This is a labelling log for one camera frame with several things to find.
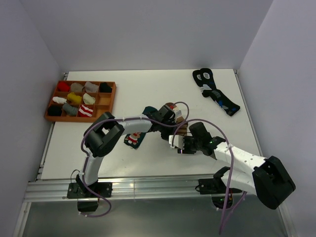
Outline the brown striped sock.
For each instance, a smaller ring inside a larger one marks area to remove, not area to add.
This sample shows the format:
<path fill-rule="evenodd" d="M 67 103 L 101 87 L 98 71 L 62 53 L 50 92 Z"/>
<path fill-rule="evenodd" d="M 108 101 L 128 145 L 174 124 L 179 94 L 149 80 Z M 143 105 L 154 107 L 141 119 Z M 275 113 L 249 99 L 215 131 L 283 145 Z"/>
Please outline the brown striped sock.
<path fill-rule="evenodd" d="M 177 124 L 183 123 L 185 118 L 182 116 L 181 110 L 171 102 L 166 103 L 166 105 L 174 111 L 176 123 Z M 177 131 L 177 135 L 185 136 L 187 132 L 188 132 L 188 124 L 185 123 L 179 128 L 179 130 Z"/>

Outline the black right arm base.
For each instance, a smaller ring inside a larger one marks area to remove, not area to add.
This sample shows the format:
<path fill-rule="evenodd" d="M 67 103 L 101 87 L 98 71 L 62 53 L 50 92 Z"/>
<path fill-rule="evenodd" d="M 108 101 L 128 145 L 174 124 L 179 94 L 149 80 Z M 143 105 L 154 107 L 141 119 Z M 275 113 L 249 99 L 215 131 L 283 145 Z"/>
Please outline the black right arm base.
<path fill-rule="evenodd" d="M 199 179 L 195 190 L 201 195 L 211 195 L 212 203 L 222 209 L 225 201 L 226 186 L 217 178 Z"/>

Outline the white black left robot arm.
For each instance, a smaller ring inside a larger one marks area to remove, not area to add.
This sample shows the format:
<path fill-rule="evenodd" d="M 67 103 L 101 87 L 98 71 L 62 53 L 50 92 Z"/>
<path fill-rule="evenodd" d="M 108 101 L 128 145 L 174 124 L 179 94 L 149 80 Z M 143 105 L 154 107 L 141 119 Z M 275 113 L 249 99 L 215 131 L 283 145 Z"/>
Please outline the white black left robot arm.
<path fill-rule="evenodd" d="M 166 140 L 176 126 L 176 114 L 167 105 L 159 110 L 146 107 L 144 113 L 133 117 L 116 118 L 110 112 L 103 113 L 86 130 L 81 142 L 81 150 L 87 157 L 82 171 L 76 177 L 78 191 L 84 197 L 95 194 L 102 160 L 113 150 L 121 136 L 159 131 Z"/>

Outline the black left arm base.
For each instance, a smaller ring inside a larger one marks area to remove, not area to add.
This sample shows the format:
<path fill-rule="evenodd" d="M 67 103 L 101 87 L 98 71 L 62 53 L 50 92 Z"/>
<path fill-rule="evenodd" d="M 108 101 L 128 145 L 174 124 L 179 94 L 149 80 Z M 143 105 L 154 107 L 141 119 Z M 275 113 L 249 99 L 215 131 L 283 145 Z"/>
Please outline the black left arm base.
<path fill-rule="evenodd" d="M 97 182 L 90 186 L 90 188 L 105 198 L 110 198 L 112 194 L 111 182 Z M 77 183 L 70 183 L 67 192 L 67 199 L 77 199 L 78 211 L 90 214 L 97 210 L 99 206 L 99 197 L 91 193 L 83 186 L 83 190 Z"/>

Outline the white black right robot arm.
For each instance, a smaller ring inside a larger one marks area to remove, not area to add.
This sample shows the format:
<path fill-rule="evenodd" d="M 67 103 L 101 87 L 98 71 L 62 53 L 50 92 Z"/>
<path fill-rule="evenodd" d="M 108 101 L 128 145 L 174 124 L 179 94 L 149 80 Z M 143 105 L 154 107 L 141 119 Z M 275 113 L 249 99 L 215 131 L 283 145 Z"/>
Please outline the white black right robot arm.
<path fill-rule="evenodd" d="M 257 156 L 227 144 L 224 138 L 211 136 L 202 122 L 189 130 L 189 135 L 171 135 L 171 147 L 180 154 L 202 152 L 225 163 L 212 178 L 199 179 L 196 189 L 201 195 L 228 192 L 228 202 L 232 203 L 234 193 L 247 192 L 269 209 L 276 209 L 295 191 L 296 185 L 279 158 Z"/>

